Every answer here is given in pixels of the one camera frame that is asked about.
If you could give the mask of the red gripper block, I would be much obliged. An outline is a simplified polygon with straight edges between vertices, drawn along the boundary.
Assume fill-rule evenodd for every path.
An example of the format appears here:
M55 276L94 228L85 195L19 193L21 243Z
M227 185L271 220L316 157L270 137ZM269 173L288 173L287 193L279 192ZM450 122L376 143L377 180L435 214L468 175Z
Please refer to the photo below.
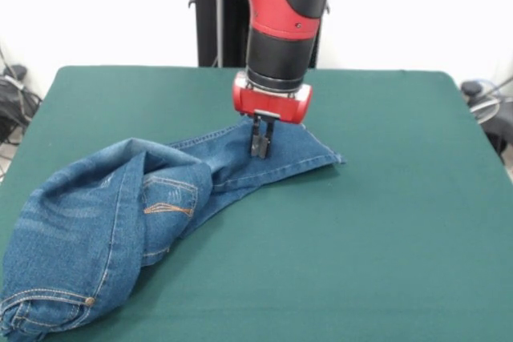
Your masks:
M285 123L302 123L312 96L313 88L308 84L302 84L293 93L265 91L252 85L244 71L237 72L232 85L232 100L237 112L252 116L251 156L261 156L260 116L264 116L263 121L266 123L262 137L262 157L266 158L273 140L276 119Z

